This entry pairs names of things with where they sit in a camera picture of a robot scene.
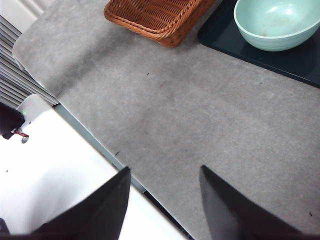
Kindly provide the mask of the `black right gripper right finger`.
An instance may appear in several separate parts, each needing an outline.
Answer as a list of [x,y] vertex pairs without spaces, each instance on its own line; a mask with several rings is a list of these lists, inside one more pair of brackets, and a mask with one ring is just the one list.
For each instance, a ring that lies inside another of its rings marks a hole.
[[199,170],[204,214],[213,240],[318,240],[257,205],[206,165]]

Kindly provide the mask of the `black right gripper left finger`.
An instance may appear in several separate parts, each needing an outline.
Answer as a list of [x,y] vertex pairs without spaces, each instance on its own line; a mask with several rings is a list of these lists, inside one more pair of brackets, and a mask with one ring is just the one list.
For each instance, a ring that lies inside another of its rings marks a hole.
[[126,215],[131,176],[123,168],[86,199],[43,224],[33,240],[117,240]]

